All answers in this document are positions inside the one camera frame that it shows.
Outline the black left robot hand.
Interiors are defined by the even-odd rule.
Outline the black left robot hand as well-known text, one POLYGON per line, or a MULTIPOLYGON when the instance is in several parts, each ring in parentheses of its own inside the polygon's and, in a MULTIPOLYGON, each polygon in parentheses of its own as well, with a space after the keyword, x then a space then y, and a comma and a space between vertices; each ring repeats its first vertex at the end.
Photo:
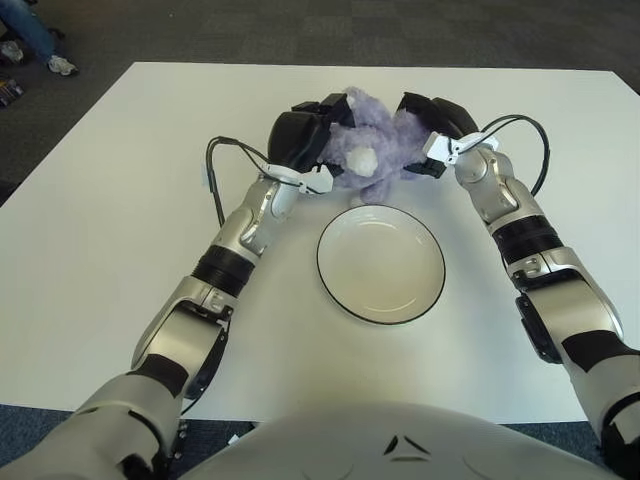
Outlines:
POLYGON ((270 132, 268 163, 309 172, 319 164, 334 124, 355 127, 346 93, 330 94, 321 102, 305 101, 281 113, 270 132))

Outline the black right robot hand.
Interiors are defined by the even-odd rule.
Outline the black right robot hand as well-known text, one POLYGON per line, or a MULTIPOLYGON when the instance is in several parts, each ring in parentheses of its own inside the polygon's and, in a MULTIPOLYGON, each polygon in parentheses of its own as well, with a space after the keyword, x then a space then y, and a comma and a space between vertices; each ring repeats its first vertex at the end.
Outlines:
MULTIPOLYGON (((478 131, 475 121, 463 107, 442 98, 429 99, 405 92, 397 108, 397 113, 401 112, 411 114, 427 131, 427 135, 437 132, 458 140, 478 131)), ((443 162, 425 158, 422 162, 413 162, 405 166, 403 173, 439 178, 445 169, 443 162)))

